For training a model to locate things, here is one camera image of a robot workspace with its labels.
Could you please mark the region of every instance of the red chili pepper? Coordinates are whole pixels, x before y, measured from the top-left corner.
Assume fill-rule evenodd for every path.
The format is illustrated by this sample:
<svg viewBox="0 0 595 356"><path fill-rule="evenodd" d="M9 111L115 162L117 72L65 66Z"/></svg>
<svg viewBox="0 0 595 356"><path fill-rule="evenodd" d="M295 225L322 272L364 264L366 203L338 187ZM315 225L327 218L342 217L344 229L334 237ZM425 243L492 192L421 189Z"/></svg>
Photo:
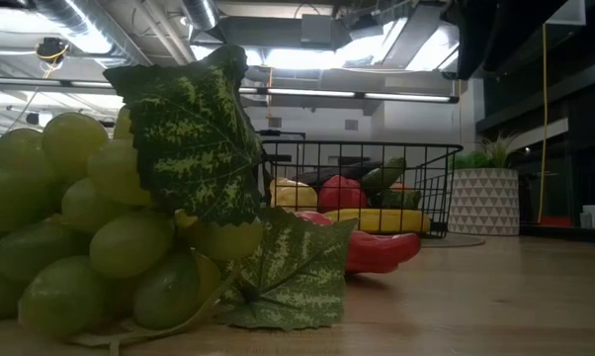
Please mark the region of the red chili pepper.
<svg viewBox="0 0 595 356"><path fill-rule="evenodd" d="M380 236L355 230L348 244L346 272L388 273L419 251L420 238L414 233Z"/></svg>
<svg viewBox="0 0 595 356"><path fill-rule="evenodd" d="M339 175L330 178L319 191L317 209L326 213L345 208L365 208L368 198L360 187L359 182Z"/></svg>
<svg viewBox="0 0 595 356"><path fill-rule="evenodd" d="M297 217L300 217L308 222L320 224L320 225L330 225L333 221L326 216L316 213L316 212L294 212Z"/></svg>

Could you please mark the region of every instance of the black wire basket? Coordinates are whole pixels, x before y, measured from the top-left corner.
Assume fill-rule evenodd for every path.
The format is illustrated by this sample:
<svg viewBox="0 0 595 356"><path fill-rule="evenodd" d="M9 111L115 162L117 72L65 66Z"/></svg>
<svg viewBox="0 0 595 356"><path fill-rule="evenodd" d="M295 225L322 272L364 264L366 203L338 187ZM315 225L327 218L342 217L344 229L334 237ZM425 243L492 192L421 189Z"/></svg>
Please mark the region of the black wire basket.
<svg viewBox="0 0 595 356"><path fill-rule="evenodd" d="M392 235L447 233L455 144L264 139L258 173L264 204L358 219Z"/></svg>

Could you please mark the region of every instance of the white planter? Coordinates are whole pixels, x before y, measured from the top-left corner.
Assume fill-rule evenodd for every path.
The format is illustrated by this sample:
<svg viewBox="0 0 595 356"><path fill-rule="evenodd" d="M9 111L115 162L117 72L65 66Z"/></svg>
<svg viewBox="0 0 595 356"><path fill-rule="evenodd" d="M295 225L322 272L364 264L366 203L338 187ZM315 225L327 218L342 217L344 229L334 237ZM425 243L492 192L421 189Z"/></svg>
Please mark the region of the white planter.
<svg viewBox="0 0 595 356"><path fill-rule="evenodd" d="M500 168L454 171L449 231L482 235L518 235L517 171Z"/></svg>

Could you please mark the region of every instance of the plant leaf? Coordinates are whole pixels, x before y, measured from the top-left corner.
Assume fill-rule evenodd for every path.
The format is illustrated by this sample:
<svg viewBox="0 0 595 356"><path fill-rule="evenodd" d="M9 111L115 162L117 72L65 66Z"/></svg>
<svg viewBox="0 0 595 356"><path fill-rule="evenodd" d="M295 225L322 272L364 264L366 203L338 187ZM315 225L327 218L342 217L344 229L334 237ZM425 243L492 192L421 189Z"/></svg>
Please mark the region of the plant leaf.
<svg viewBox="0 0 595 356"><path fill-rule="evenodd" d="M183 66L104 71L130 109L141 186L167 211L218 224L256 217L261 146L240 105L245 58L224 45Z"/></svg>
<svg viewBox="0 0 595 356"><path fill-rule="evenodd" d="M264 210L261 219L263 240L242 260L240 277L221 299L233 310L218 320L283 330L339 321L346 250L357 222L315 225L282 208ZM232 264L222 264L223 273L229 273Z"/></svg>

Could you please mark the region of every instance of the table surface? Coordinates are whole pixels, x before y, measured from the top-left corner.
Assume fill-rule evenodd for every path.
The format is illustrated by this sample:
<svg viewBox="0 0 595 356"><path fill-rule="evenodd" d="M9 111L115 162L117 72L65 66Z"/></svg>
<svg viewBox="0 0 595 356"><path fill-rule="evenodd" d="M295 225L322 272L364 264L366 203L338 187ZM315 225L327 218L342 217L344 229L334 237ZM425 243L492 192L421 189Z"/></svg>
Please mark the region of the table surface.
<svg viewBox="0 0 595 356"><path fill-rule="evenodd" d="M388 275L348 279L342 323L318 330L206 325L123 356L594 356L595 244L489 238L427 248ZM1 356L104 356L0 322Z"/></svg>

